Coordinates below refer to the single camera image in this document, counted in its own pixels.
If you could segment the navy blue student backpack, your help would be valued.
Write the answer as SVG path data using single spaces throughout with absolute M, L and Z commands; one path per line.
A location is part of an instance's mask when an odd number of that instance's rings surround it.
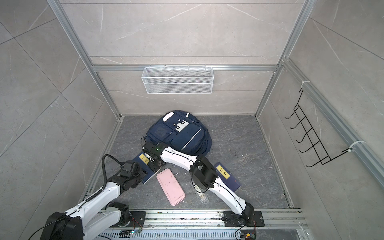
M 192 156 L 207 155 L 213 144 L 208 128 L 193 114 L 181 110 L 157 120 L 147 131 L 146 140 Z

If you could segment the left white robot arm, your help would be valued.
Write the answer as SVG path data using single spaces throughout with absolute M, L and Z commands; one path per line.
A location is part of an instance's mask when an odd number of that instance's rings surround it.
M 42 228 L 41 240 L 92 240 L 107 228 L 125 227 L 132 222 L 129 206 L 113 201 L 142 182 L 146 172 L 139 163 L 127 161 L 107 178 L 102 164 L 103 185 L 89 198 L 63 212 L 53 213 Z

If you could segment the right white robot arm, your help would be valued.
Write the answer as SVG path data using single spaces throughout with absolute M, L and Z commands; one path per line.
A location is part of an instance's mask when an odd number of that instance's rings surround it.
M 145 143 L 143 152 L 153 167 L 170 163 L 187 170 L 192 182 L 204 191 L 211 191 L 225 202 L 232 212 L 244 220 L 251 220 L 254 207 L 237 196 L 219 177 L 217 169 L 203 155 L 191 156 L 174 150 L 165 144 Z

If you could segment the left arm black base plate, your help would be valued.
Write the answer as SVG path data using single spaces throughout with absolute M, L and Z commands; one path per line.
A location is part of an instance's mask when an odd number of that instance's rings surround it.
M 145 211 L 122 212 L 121 219 L 117 223 L 120 228 L 141 228 L 146 219 Z

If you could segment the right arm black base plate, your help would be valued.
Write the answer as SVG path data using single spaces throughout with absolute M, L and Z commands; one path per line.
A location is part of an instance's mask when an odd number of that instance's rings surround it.
M 236 215 L 231 211 L 224 211 L 221 220 L 226 227 L 264 227 L 264 217 L 262 212 L 253 211 L 249 216 Z

